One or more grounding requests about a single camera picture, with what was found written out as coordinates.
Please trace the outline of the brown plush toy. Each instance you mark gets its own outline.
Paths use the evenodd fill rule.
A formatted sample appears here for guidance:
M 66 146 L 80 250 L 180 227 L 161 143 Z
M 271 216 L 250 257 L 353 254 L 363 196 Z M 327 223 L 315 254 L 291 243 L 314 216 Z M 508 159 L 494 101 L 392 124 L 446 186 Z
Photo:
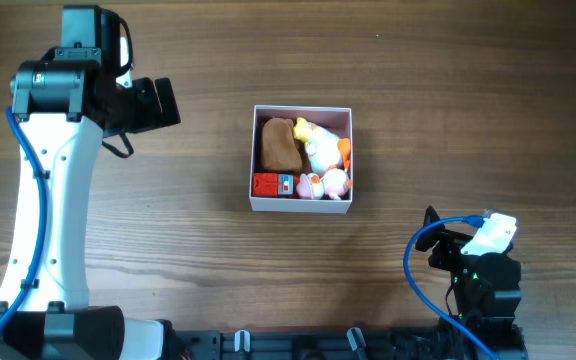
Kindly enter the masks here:
M 271 172 L 297 173 L 303 167 L 293 135 L 294 123 L 287 118 L 271 118 L 262 127 L 261 165 Z

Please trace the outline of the white yellow duck plush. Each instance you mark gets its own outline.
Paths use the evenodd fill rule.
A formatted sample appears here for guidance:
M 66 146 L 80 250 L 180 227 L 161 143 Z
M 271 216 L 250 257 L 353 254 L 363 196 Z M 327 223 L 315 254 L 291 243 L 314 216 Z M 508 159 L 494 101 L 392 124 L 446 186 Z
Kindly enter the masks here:
M 303 117 L 297 118 L 293 137 L 303 143 L 312 171 L 318 176 L 330 169 L 350 168 L 352 143 L 349 138 L 340 138 Z

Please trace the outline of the pink cardboard box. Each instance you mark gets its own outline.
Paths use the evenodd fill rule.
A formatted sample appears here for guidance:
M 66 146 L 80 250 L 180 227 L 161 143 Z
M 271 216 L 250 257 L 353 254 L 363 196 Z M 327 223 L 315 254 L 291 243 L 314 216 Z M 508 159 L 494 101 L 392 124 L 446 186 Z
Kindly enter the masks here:
M 340 213 L 345 214 L 353 201 L 354 188 L 349 190 L 341 200 L 332 200 L 324 196 L 321 200 L 301 199 L 296 193 L 296 185 L 301 174 L 314 173 L 309 159 L 305 153 L 304 145 L 299 140 L 295 143 L 298 146 L 302 158 L 303 167 L 297 173 L 271 172 L 264 170 L 261 165 L 261 144 L 262 127 L 271 118 L 287 118 L 296 124 L 298 117 L 303 117 L 307 121 L 323 126 L 340 138 L 349 138 L 352 143 L 350 155 L 350 168 L 345 170 L 349 177 L 354 179 L 353 174 L 353 130 L 352 130 L 352 110 L 349 108 L 335 107 L 304 107 L 304 106 L 280 106 L 280 105 L 257 105 L 254 107 L 254 120 L 252 130 L 252 149 L 250 160 L 250 180 L 249 199 L 252 209 L 255 211 L 269 212 L 308 212 L 308 213 Z M 295 177 L 294 193 L 292 197 L 254 197 L 252 195 L 252 179 L 254 173 L 279 173 L 290 174 Z

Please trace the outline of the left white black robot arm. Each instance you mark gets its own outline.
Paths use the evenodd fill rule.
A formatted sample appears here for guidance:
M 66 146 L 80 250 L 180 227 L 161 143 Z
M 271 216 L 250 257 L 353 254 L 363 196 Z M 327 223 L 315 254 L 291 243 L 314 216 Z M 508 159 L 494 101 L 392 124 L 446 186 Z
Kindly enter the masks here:
M 8 124 L 20 147 L 10 258 L 0 286 L 2 359 L 184 359 L 167 320 L 93 306 L 85 272 L 92 173 L 111 137 L 176 125 L 166 78 L 133 79 L 126 21 L 96 5 L 67 6 L 61 42 L 20 65 Z

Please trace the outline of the red toy fire truck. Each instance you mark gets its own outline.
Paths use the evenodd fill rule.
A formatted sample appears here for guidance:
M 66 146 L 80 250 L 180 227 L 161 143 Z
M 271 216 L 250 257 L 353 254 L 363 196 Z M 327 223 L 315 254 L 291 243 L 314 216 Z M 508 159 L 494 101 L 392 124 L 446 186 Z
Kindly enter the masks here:
M 254 197 L 292 197 L 295 177 L 290 174 L 254 173 L 252 195 Z

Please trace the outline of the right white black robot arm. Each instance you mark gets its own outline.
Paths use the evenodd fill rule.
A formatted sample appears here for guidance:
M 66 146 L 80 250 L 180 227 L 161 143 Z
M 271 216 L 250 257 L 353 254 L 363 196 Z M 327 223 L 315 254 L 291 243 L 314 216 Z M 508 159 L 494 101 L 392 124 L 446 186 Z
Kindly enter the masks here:
M 518 229 L 511 215 L 488 209 L 481 215 L 442 219 L 429 206 L 423 225 L 404 254 L 404 274 L 422 302 L 439 315 L 432 336 L 433 359 L 526 359 L 515 311 L 522 299 L 521 264 L 509 256 Z M 456 310 L 441 310 L 412 278 L 412 250 L 429 252 L 428 265 L 450 275 L 447 291 Z

